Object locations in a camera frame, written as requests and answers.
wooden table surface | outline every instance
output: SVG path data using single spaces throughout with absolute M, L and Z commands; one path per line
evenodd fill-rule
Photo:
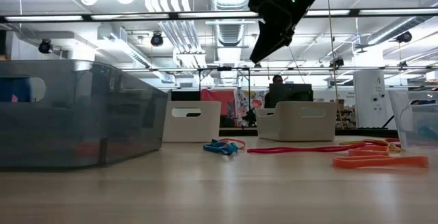
M 225 156 L 165 144 L 105 169 L 0 173 L 0 223 L 438 223 L 435 158 L 429 169 L 348 170 L 331 166 L 337 155 Z

ceiling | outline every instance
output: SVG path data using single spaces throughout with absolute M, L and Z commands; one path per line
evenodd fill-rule
M 330 0 L 332 9 L 349 9 L 349 8 L 419 8 L 423 7 L 424 2 L 428 0 Z M 194 11 L 210 10 L 209 0 L 189 0 L 190 7 Z M 327 9 L 329 6 L 327 0 L 316 0 L 310 9 Z M 148 12 L 144 5 L 144 0 L 134 0 L 130 4 L 121 4 L 116 0 L 99 0 L 94 5 L 86 6 L 81 4 L 80 0 L 0 0 L 0 15 L 18 15 L 18 14 L 82 14 L 82 13 L 121 13 L 121 12 Z M 344 44 L 347 40 L 360 34 L 362 38 L 377 32 L 398 18 L 378 17 L 378 18 L 332 18 L 331 22 L 327 18 L 304 18 L 296 27 L 296 35 L 289 48 L 285 47 L 270 55 L 262 62 L 262 66 L 285 67 L 295 66 L 293 57 L 300 66 L 320 66 L 329 65 L 332 57 L 329 55 L 333 48 Z M 205 50 L 205 60 L 209 66 L 220 64 L 217 54 L 218 41 L 215 39 L 214 26 L 206 25 L 206 21 L 195 21 L 197 36 L 201 47 Z M 52 27 L 60 30 L 87 30 L 87 24 L 82 23 L 78 28 L 71 24 L 31 24 L 25 25 L 33 30 L 43 30 Z M 150 38 L 152 32 L 159 31 L 160 26 L 157 22 L 112 22 L 113 28 L 123 27 L 129 34 L 129 40 L 134 47 L 147 57 L 156 67 L 174 68 L 178 67 L 173 60 L 174 47 L 164 37 L 164 43 L 160 47 L 152 47 Z M 437 47 L 438 37 L 434 33 L 438 32 L 438 19 L 432 18 L 421 25 L 409 30 L 413 39 L 408 44 L 401 44 L 401 50 L 397 50 L 399 45 L 395 42 L 384 42 L 379 47 L 383 49 L 384 61 L 386 65 L 395 66 L 400 59 L 405 59 L 413 55 L 418 55 L 425 51 Z M 259 33 L 256 21 L 253 24 L 245 25 L 244 37 L 240 44 L 242 52 L 240 61 L 235 66 L 253 66 L 248 60 L 255 44 L 255 37 Z M 118 55 L 117 52 L 107 49 L 108 54 L 113 55 L 109 63 L 118 66 L 129 66 L 131 58 Z M 338 52 L 345 61 L 346 65 L 353 65 L 353 52 L 346 50 Z M 438 60 L 437 55 L 432 54 L 415 62 L 416 65 L 426 66 L 434 64 Z M 418 77 L 419 71 L 411 74 Z

orange elastic band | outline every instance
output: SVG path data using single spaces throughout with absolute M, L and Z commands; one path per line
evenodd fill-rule
M 333 158 L 333 166 L 343 169 L 356 169 L 366 166 L 428 167 L 429 161 L 426 156 L 390 157 L 385 155 L 366 155 Z
M 389 147 L 378 145 L 367 145 L 362 148 L 350 149 L 348 151 L 349 156 L 361 156 L 361 155 L 389 155 Z

person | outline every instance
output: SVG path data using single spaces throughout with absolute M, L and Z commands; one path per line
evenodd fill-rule
M 283 84 L 283 78 L 280 75 L 275 75 L 272 78 L 272 84 L 281 85 Z M 265 108 L 274 108 L 270 105 L 270 95 L 269 92 L 265 95 Z

transparent plastic bin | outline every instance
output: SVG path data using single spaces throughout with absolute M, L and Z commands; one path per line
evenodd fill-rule
M 438 92 L 389 91 L 403 149 L 438 153 Z
M 82 60 L 10 61 L 0 62 L 0 77 L 45 85 L 39 101 L 0 102 L 0 168 L 74 169 L 161 147 L 167 94 L 120 69 Z

